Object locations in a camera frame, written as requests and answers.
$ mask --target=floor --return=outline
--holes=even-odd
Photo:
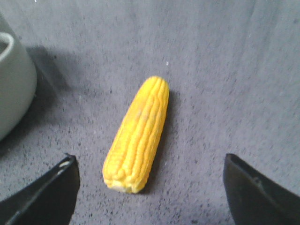
[[[72,225],[232,225],[222,181],[235,153],[300,195],[300,1],[0,0],[38,73],[32,105],[0,142],[0,200],[64,158],[79,161]],[[101,170],[145,79],[168,115],[141,194]]]

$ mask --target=plastic corn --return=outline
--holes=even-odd
[[[157,76],[136,94],[112,143],[102,173],[109,188],[137,193],[144,188],[165,123],[169,87]]]

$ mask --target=yellow corn cob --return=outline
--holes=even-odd
[[[157,76],[148,78],[136,94],[103,165],[109,188],[137,193],[148,176],[165,123],[169,87]]]

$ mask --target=gray surface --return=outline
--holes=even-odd
[[[64,152],[80,166],[74,225],[232,225],[227,152],[300,195],[300,1],[0,5],[39,69],[31,108],[0,142],[0,199]],[[151,75],[170,84],[165,130],[143,194],[120,194],[102,164]]]

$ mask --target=white speck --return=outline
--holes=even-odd
[[[60,164],[60,168],[63,167],[63,166],[69,165],[69,164],[70,164],[69,161],[63,162],[63,163]]]
[[[59,170],[57,175],[60,175],[64,170]]]

